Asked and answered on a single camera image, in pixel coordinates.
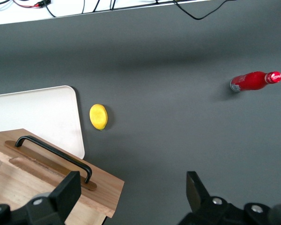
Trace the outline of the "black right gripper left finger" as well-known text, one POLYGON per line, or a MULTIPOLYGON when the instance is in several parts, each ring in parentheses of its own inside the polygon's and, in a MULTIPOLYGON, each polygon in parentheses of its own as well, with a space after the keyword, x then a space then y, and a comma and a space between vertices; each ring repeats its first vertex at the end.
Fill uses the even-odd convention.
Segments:
POLYGON ((64 225, 80 196, 80 173, 72 171, 52 192, 38 195, 26 204, 27 223, 64 225))

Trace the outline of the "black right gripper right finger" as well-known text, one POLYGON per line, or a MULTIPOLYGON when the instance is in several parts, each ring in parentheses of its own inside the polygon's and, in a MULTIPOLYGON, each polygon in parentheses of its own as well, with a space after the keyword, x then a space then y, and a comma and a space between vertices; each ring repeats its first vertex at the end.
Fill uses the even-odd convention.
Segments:
POLYGON ((186 174, 186 197, 191 212, 180 225, 228 225, 225 217, 229 204, 221 197, 211 196, 195 171, 186 174))

